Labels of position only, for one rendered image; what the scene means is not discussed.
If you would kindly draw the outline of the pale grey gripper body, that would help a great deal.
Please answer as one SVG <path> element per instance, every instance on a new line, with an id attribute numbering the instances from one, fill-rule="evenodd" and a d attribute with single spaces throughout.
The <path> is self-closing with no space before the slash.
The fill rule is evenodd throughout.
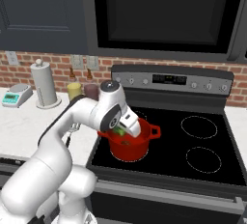
<path id="1" fill-rule="evenodd" d="M 137 118 L 121 118 L 119 127 L 132 137 L 138 137 L 141 133 L 141 126 Z"/>

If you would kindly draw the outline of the green broccoli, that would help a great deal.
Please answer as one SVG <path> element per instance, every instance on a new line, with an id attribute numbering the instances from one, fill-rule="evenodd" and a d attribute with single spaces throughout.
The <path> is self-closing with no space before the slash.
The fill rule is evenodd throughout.
<path id="1" fill-rule="evenodd" d="M 113 132 L 114 133 L 117 133 L 117 134 L 119 134 L 121 136 L 124 136 L 125 135 L 125 131 L 122 128 L 118 127 L 118 126 L 116 126 L 116 127 L 113 128 Z"/>

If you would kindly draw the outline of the red pot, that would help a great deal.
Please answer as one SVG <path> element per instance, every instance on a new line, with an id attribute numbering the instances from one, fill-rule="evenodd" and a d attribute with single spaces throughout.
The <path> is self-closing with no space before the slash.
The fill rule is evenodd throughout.
<path id="1" fill-rule="evenodd" d="M 149 150 L 150 140 L 161 136 L 159 126 L 149 124 L 146 120 L 140 118 L 139 124 L 141 133 L 133 137 L 123 131 L 111 129 L 107 132 L 98 132 L 100 137 L 108 139 L 110 152 L 112 155 L 122 161 L 133 162 L 142 159 Z"/>

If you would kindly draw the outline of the black hob with control panel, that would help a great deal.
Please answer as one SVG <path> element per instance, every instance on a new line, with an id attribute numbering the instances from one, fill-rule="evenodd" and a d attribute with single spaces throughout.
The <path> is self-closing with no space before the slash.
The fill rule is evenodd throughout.
<path id="1" fill-rule="evenodd" d="M 128 106 L 161 136 L 136 162 L 112 156 L 98 138 L 87 167 L 109 182 L 123 182 L 247 202 L 247 170 L 224 108 L 233 73 L 188 67 L 115 65 Z M 196 82 L 198 87 L 191 88 Z M 228 86 L 226 92 L 221 86 Z"/>

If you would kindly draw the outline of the maroon squeeze bottle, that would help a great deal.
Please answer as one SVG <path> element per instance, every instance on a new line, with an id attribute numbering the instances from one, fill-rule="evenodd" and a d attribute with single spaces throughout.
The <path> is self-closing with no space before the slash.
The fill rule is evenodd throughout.
<path id="1" fill-rule="evenodd" d="M 88 69 L 86 82 L 84 83 L 84 94 L 88 98 L 98 100 L 98 86 L 93 80 L 90 69 Z"/>

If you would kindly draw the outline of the yellow squeeze bottle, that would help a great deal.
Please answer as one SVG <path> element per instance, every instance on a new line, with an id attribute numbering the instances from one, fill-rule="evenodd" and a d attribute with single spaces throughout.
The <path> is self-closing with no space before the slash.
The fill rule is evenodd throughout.
<path id="1" fill-rule="evenodd" d="M 74 99 L 75 97 L 82 94 L 82 86 L 76 80 L 76 76 L 73 72 L 73 68 L 69 68 L 68 94 L 69 94 L 69 99 Z"/>

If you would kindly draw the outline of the dark oven door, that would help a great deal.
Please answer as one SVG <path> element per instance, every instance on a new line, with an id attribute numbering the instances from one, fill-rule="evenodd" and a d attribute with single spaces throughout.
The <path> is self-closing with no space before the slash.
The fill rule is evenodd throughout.
<path id="1" fill-rule="evenodd" d="M 94 192 L 95 217 L 128 224 L 237 224 L 240 215 Z"/>

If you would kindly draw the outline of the white paper towel roll holder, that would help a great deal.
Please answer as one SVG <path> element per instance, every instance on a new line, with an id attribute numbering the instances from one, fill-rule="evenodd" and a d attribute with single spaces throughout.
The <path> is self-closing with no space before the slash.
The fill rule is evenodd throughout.
<path id="1" fill-rule="evenodd" d="M 50 64 L 37 59 L 30 69 L 38 96 L 37 107 L 51 109 L 58 106 L 62 100 L 56 94 Z"/>

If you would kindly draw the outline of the black microwave oven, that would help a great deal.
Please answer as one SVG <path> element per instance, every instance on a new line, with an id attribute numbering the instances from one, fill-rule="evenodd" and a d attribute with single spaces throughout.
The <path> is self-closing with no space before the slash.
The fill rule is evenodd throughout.
<path id="1" fill-rule="evenodd" d="M 247 64 L 247 0 L 83 0 L 87 53 Z"/>

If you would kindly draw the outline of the grey kitchen scale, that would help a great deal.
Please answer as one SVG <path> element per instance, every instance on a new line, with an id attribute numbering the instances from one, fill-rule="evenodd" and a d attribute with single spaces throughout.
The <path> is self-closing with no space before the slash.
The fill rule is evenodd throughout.
<path id="1" fill-rule="evenodd" d="M 32 87 L 24 83 L 13 85 L 2 99 L 5 107 L 18 108 L 33 94 Z"/>

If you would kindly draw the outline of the dark grey cupboard door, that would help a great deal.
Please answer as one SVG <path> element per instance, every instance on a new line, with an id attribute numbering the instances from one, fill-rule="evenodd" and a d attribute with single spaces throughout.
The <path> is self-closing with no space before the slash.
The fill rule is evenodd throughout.
<path id="1" fill-rule="evenodd" d="M 0 50 L 85 54 L 83 0 L 0 0 Z"/>

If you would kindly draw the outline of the white wall socket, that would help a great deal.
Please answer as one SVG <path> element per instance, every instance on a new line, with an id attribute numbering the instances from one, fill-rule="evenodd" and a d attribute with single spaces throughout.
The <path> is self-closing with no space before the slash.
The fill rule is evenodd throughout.
<path id="1" fill-rule="evenodd" d="M 71 65 L 75 70 L 83 69 L 83 56 L 82 55 L 70 55 Z"/>
<path id="2" fill-rule="evenodd" d="M 18 66 L 18 59 L 14 51 L 7 51 L 6 56 L 10 65 Z"/>
<path id="3" fill-rule="evenodd" d="M 86 56 L 87 68 L 90 70 L 99 70 L 98 57 Z"/>

